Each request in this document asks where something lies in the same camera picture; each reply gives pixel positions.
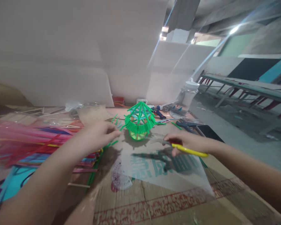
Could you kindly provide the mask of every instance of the white board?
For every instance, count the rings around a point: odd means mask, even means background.
[[[128,102],[145,97],[166,7],[167,0],[0,1],[0,83],[44,106],[113,106],[109,80]]]
[[[213,49],[214,47],[210,46],[161,42],[152,67],[146,96],[148,101],[152,104],[162,104],[175,100],[185,81]]]
[[[221,74],[221,76],[228,76],[244,58],[239,57],[212,57],[208,62],[205,71],[214,74]]]
[[[114,106],[103,69],[0,63],[0,83],[21,90],[34,106],[65,106],[67,102]]]

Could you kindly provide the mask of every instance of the cable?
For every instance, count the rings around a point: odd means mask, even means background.
[[[34,172],[32,172],[32,173],[30,173],[23,181],[22,181],[22,183],[21,183],[21,185],[20,185],[20,188],[22,188],[23,187],[23,185],[24,185],[24,182],[28,179],[28,178],[30,178],[31,177],[31,175],[33,175],[34,174]]]

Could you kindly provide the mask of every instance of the blue panel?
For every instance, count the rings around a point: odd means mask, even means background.
[[[281,60],[270,68],[267,72],[265,72],[260,78],[260,82],[271,83],[274,79],[276,79],[281,74]]]

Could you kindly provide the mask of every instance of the yellow scissors handle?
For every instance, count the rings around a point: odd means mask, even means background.
[[[194,150],[190,150],[188,148],[185,148],[185,147],[183,147],[182,145],[179,145],[179,144],[172,144],[172,147],[173,148],[175,147],[175,148],[177,148],[181,151],[184,151],[184,152],[192,154],[192,155],[196,155],[196,156],[200,156],[200,157],[208,157],[208,154],[206,154],[206,153],[196,152]]]

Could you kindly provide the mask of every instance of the right hand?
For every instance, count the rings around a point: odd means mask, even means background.
[[[221,143],[214,139],[202,137],[185,131],[182,131],[180,133],[167,134],[164,137],[164,140],[182,142],[182,146],[185,148],[189,148],[191,150],[207,154],[213,154],[213,152],[218,149],[218,146]],[[175,157],[178,154],[186,153],[178,150],[177,148],[174,148],[172,150],[172,156]]]

